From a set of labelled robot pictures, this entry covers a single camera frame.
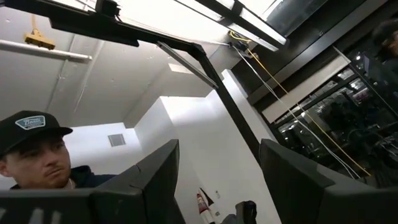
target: white ceiling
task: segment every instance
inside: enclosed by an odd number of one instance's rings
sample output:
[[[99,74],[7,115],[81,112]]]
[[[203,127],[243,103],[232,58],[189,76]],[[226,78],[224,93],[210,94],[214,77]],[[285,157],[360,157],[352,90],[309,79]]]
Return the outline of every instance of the white ceiling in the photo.
[[[62,1],[83,8],[76,0]],[[224,27],[178,6],[175,10],[183,19],[167,17],[172,12],[165,8],[165,2],[173,1],[154,1],[119,1],[122,20],[161,27],[188,39],[225,38]],[[172,72],[168,64],[178,62],[153,44],[140,42],[136,48],[104,42],[53,30],[44,17],[36,21],[44,36],[55,41],[57,50],[91,55],[93,60],[76,63],[0,49],[0,119],[20,110],[40,110],[54,114],[65,126],[123,121],[133,127],[159,96],[206,96],[211,91],[192,74]],[[23,43],[23,33],[32,30],[30,14],[2,7],[0,27],[0,39]],[[239,61],[225,46],[200,43],[219,73]],[[181,53],[198,67],[189,55]]]

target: yellow cable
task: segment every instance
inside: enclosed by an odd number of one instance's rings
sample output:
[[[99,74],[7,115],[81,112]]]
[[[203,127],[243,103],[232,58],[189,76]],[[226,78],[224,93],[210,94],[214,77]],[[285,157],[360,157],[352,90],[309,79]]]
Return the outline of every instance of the yellow cable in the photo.
[[[36,15],[35,14],[32,14],[32,29],[33,30],[38,30],[37,29],[37,26],[36,26]]]
[[[232,31],[232,30],[230,31],[229,35],[232,38],[236,39],[236,40],[242,40],[242,41],[246,41],[246,42],[251,42],[251,40],[249,40],[249,39],[244,39],[244,38],[237,37],[236,34],[235,34],[235,31]]]
[[[265,66],[263,66],[263,64],[257,59],[257,57],[254,56],[254,54],[250,51],[250,49],[248,49],[248,52],[254,57],[254,59],[256,59],[257,63],[268,73],[268,75],[281,87],[281,89],[283,89],[283,91],[286,93],[286,95],[289,94],[289,92],[275,79],[274,76],[271,75],[271,73],[268,72],[268,70],[265,68]],[[304,109],[298,104],[296,103],[296,105],[305,113]],[[312,122],[314,122],[314,124],[316,124],[316,126],[318,126],[318,128],[322,131],[323,134],[325,134],[328,139],[330,139],[332,141],[333,144],[335,144],[337,146],[337,148],[339,150],[341,150],[343,152],[343,154],[350,159],[357,167],[359,167],[363,172],[365,172],[368,176],[371,176],[371,174],[366,171],[363,167],[361,167],[361,165],[359,165],[357,162],[355,162],[355,160],[353,158],[351,158],[327,133],[326,131],[324,131],[322,129],[321,126],[319,126],[319,124],[317,122],[314,121],[314,119],[307,114],[307,116],[312,120]]]

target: black beam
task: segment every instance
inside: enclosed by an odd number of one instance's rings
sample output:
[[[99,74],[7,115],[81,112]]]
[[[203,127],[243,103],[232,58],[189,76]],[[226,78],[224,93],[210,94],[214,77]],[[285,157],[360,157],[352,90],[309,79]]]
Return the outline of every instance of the black beam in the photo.
[[[195,66],[189,63],[189,61],[187,61],[185,58],[181,57],[181,55],[179,55],[174,49],[169,47],[167,44],[158,42],[157,45],[160,47],[160,49],[162,49],[164,52],[166,52],[168,55],[170,55],[172,58],[178,61],[181,65],[183,65],[185,68],[191,71],[194,75],[196,75],[198,78],[204,81],[207,85],[209,85],[213,89],[218,88],[217,84],[211,78],[203,74],[199,69],[195,68]]]
[[[277,72],[274,76],[275,79],[282,83],[288,77],[293,75],[297,70],[302,68],[305,64],[309,63],[318,54],[336,42],[340,37],[350,31],[353,27],[358,25],[363,19],[372,14],[376,9],[381,7],[388,0],[367,0],[362,3],[357,9],[355,9],[350,15],[346,16],[336,26],[330,29],[326,34],[320,37],[315,43],[309,48],[303,51],[299,56],[293,59],[288,65]],[[267,84],[271,88],[277,86],[274,80],[268,80]],[[269,90],[264,86],[260,86],[254,93],[248,97],[250,104],[254,105],[261,98],[269,94]]]
[[[248,144],[251,153],[253,154],[254,158],[260,163],[259,160],[259,148],[260,144],[257,140],[256,136],[254,135],[253,131],[251,130],[250,126],[244,119],[241,111],[239,110],[238,106],[234,102],[232,96],[229,94],[227,88],[224,86],[223,81],[221,80],[220,76],[216,73],[216,70],[211,65],[209,59],[206,55],[203,55],[201,60],[199,60],[201,67],[204,69],[206,74],[218,84],[218,88],[216,92],[220,98],[220,100],[225,105],[229,115],[231,116],[232,120],[235,122],[235,125],[238,127],[239,132],[241,133],[243,139]]]
[[[107,17],[96,12],[82,11],[49,0],[0,0],[0,6],[48,17],[54,29],[135,47],[139,46],[138,40],[153,44],[159,44],[159,42],[161,42],[163,50],[166,49],[166,51],[173,52],[168,48],[171,47],[188,52],[193,58],[199,61],[206,75],[218,86],[218,88],[216,88],[218,96],[229,115],[231,115],[253,156],[259,162],[259,141],[210,63],[201,45],[118,22],[115,18]]]

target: man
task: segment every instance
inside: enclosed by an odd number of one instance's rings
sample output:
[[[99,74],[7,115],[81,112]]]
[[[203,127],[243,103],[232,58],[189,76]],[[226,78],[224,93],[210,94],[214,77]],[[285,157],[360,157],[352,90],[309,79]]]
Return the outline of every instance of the man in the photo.
[[[71,169],[60,127],[48,113],[21,111],[0,121],[0,174],[12,177],[11,189],[97,187],[114,175],[94,175],[88,166]]]
[[[398,74],[398,19],[382,22],[373,30],[372,38],[381,47],[382,62]]]

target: air vent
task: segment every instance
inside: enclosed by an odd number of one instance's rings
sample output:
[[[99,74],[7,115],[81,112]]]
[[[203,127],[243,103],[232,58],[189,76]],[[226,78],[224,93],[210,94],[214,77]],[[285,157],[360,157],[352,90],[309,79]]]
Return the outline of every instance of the air vent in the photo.
[[[124,141],[123,134],[112,134],[108,136],[111,146],[122,146],[125,145],[126,142]]]

